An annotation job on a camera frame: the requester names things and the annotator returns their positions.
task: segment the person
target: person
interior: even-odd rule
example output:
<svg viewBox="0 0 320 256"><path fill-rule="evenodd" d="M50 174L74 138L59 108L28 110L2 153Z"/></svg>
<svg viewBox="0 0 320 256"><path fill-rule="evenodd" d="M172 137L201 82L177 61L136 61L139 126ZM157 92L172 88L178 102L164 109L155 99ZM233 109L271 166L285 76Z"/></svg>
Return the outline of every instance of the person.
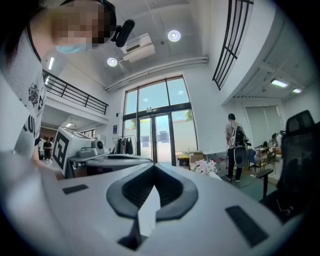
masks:
<svg viewBox="0 0 320 256"><path fill-rule="evenodd" d="M234 114L229 114L228 115L228 122L227 125L225 126L225 139L226 143L228 146L228 158L229 158L229 166L228 166L228 174L225 175L226 179L229 181L232 181L233 175L234 175L234 166L235 166L235 146L232 145L231 142L231 137L234 129L237 127L240 127L242 131L244 130L242 128L242 125L238 122L236 122L236 116ZM237 167L236 168L236 173L235 173L235 182L240 181L242 173L242 168Z"/></svg>
<svg viewBox="0 0 320 256"><path fill-rule="evenodd" d="M98 46L116 30L114 6L106 0L67 0L56 8L44 8L40 0L9 1L0 15L0 71L12 91L29 110L15 151L33 160L38 168L48 169L39 160L41 119L46 87L41 59L60 47ZM12 21L12 15L18 17ZM57 178L63 176L54 170Z"/></svg>
<svg viewBox="0 0 320 256"><path fill-rule="evenodd" d="M272 144L273 147L275 148L274 150L276 151L277 154L281 155L282 154L282 150L281 150L281 141L282 141L282 137L283 137L284 131L280 131L279 133L274 133L272 135Z"/></svg>
<svg viewBox="0 0 320 256"><path fill-rule="evenodd" d="M45 138L41 138L40 141L39 141L38 147L39 147L40 150L42 150L42 148L44 146L44 139Z"/></svg>
<svg viewBox="0 0 320 256"><path fill-rule="evenodd" d="M51 143L49 137L45 137L45 142L43 143L44 158L51 159Z"/></svg>
<svg viewBox="0 0 320 256"><path fill-rule="evenodd" d="M54 139L54 137L51 137L50 138L51 148L54 146L54 143L55 143L55 139Z"/></svg>

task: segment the balcony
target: balcony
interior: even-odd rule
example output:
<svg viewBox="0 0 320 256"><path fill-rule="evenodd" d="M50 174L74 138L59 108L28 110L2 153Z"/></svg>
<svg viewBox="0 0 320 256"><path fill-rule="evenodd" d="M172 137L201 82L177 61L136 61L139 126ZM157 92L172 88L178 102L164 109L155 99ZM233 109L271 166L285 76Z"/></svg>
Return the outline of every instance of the balcony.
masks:
<svg viewBox="0 0 320 256"><path fill-rule="evenodd" d="M97 113L106 114L108 107L107 103L89 95L45 70L42 71L47 93L54 94Z"/></svg>

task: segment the ceiling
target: ceiling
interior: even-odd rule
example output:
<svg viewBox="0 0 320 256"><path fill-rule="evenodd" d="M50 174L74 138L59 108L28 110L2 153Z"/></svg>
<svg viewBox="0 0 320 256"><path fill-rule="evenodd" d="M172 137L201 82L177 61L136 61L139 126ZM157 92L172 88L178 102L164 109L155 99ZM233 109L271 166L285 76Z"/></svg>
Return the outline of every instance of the ceiling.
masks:
<svg viewBox="0 0 320 256"><path fill-rule="evenodd" d="M258 64L249 82L234 96L236 98L278 98L288 100L305 89L317 77L315 64L302 37L288 18L284 19L280 33L270 52ZM273 79L288 84L282 88L271 84Z"/></svg>
<svg viewBox="0 0 320 256"><path fill-rule="evenodd" d="M48 7L59 5L62 0L48 0ZM58 76L67 63L91 77L103 87L155 65L181 59L201 57L202 43L199 38L199 15L195 14L197 0L114 0L117 24L133 19L135 27L128 40L148 33L155 46L155 54L134 63L122 61L115 67L108 66L107 59L114 57L121 61L124 53L114 42L107 42L97 49L74 54L49 52L42 62L46 69L49 60L54 57L56 62L50 71ZM178 30L181 39L178 42L168 40L168 33Z"/></svg>
<svg viewBox="0 0 320 256"><path fill-rule="evenodd" d="M65 127L68 123L73 123L68 129L72 130L81 130L86 127L89 128L90 125L95 124L100 125L101 123L95 122L93 120L89 120L77 115L72 115L67 112L61 111L59 109L50 107L48 105L45 106L42 113L41 125L43 127Z"/></svg>

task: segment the flower bouquet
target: flower bouquet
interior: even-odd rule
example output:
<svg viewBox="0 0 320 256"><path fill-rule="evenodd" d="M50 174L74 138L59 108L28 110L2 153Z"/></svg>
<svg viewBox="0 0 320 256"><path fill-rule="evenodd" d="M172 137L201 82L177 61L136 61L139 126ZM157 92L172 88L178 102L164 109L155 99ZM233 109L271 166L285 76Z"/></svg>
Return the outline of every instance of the flower bouquet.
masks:
<svg viewBox="0 0 320 256"><path fill-rule="evenodd" d="M206 160L196 161L194 165L190 166L190 170L198 173L210 176L211 172L217 173L217 168L215 167L216 162L210 160L207 162Z"/></svg>

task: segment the tree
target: tree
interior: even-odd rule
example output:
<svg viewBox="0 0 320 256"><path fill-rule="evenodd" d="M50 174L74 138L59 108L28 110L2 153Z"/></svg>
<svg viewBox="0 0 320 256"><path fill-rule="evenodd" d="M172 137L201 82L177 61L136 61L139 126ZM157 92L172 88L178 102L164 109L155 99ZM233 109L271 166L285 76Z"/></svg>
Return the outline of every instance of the tree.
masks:
<svg viewBox="0 0 320 256"><path fill-rule="evenodd" d="M189 110L185 113L185 116L186 116L186 121L191 121L191 120L193 120L191 109L189 109Z"/></svg>
<svg viewBox="0 0 320 256"><path fill-rule="evenodd" d="M137 119L131 119L131 129L137 129ZM148 119L140 120L140 123L148 123Z"/></svg>

